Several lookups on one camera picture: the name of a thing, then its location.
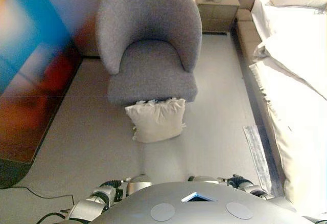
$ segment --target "bed frame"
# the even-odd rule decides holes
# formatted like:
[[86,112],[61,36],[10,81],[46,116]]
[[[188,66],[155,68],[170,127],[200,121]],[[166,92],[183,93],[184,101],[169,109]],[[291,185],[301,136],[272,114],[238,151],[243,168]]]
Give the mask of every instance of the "bed frame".
[[249,65],[253,64],[253,52],[255,47],[261,43],[258,32],[256,31],[254,22],[252,20],[251,9],[255,0],[239,0],[240,8],[236,15],[236,36],[241,48],[242,56],[240,61],[243,62],[245,68],[245,81],[252,88],[253,96],[258,104],[259,116],[262,118],[263,125],[265,126],[266,133],[269,139],[270,149],[272,152],[273,159],[277,167],[277,173],[282,184],[285,181],[285,175],[282,169],[281,157],[276,144],[276,138],[272,122],[268,114],[268,108],[264,96],[262,95],[259,86],[252,75]]

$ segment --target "bed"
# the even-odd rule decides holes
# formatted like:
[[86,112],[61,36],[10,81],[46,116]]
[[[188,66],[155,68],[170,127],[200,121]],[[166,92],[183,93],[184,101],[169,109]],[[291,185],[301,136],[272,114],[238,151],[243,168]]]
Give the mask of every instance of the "bed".
[[285,197],[327,212],[327,0],[239,0],[236,32]]

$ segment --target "armchair backrest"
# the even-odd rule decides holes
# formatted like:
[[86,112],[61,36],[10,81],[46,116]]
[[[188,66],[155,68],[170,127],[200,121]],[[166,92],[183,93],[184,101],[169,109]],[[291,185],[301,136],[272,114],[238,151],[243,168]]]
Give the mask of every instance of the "armchair backrest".
[[192,72],[201,47],[202,26],[193,0],[102,0],[97,20],[98,49],[110,74],[133,42],[169,42],[184,69]]

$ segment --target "gray armchair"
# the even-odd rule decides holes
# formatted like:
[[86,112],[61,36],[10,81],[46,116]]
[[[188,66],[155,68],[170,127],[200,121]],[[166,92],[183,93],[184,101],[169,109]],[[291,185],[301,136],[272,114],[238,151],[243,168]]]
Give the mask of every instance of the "gray armchair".
[[102,0],[97,39],[111,103],[194,101],[202,26],[193,0]]

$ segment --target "circular panel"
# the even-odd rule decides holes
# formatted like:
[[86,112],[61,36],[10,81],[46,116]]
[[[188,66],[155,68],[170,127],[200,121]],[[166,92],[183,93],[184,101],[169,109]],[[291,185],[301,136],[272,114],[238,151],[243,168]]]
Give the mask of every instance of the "circular panel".
[[175,208],[171,204],[159,204],[151,209],[151,216],[157,221],[166,221],[173,217]]
[[253,214],[250,209],[243,204],[233,202],[228,203],[226,204],[226,209],[230,214],[242,220],[248,220],[253,217]]

